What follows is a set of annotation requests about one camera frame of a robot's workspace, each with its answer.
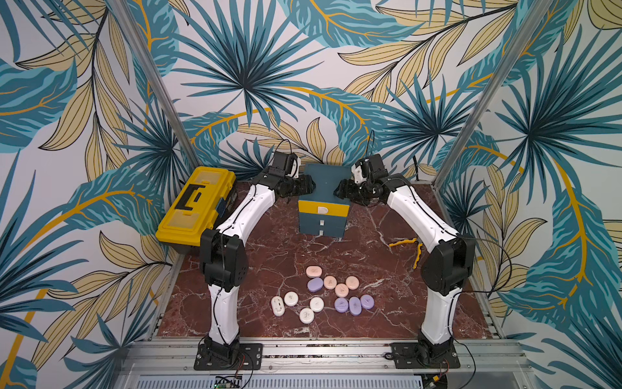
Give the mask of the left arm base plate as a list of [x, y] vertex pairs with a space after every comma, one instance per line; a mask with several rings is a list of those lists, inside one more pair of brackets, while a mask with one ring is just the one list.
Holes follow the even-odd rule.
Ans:
[[199, 343], [195, 371], [257, 371], [262, 366], [263, 344], [235, 340], [222, 345], [209, 338]]

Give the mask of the yellow top drawer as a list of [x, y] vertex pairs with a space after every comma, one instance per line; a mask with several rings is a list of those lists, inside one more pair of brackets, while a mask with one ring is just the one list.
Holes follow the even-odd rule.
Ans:
[[332, 217], [347, 217], [350, 205], [299, 200], [298, 208], [300, 213]]

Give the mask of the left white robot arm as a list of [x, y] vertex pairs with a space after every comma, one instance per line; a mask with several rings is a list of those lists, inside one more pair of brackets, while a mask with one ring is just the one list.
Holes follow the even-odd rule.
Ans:
[[313, 193], [311, 176], [261, 173], [231, 216], [201, 237], [199, 259], [211, 296], [211, 326], [207, 338], [225, 348], [238, 341], [239, 289], [249, 272], [246, 243], [260, 219], [277, 201]]

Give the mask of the teal drawer cabinet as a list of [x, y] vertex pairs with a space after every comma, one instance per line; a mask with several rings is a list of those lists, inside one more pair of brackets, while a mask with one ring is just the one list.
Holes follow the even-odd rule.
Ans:
[[346, 166], [308, 164], [305, 175], [315, 183], [311, 194], [298, 199], [300, 233], [330, 238], [343, 238], [351, 203], [334, 195], [341, 181], [351, 177]]

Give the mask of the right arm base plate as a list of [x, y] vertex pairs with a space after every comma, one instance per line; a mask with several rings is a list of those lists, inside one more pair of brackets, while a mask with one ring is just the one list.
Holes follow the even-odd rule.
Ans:
[[397, 342], [390, 344], [385, 357], [393, 361], [398, 370], [407, 369], [458, 369], [461, 363], [451, 341], [440, 345], [422, 342]]

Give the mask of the purple oval case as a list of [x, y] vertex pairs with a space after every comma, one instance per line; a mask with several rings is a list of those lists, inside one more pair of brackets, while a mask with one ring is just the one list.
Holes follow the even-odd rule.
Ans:
[[362, 312], [361, 300], [358, 297], [351, 297], [348, 300], [348, 309], [353, 316], [358, 316]]

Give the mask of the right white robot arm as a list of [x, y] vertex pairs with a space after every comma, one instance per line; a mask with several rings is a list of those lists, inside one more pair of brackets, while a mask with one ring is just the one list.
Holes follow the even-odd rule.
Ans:
[[367, 206], [373, 199], [397, 212], [412, 228], [429, 253], [420, 268], [428, 290], [420, 340], [432, 347], [445, 347], [453, 337], [452, 325], [458, 296], [471, 276], [475, 240], [448, 225], [416, 193], [405, 178], [395, 175], [374, 183], [344, 179], [335, 189], [340, 199]]

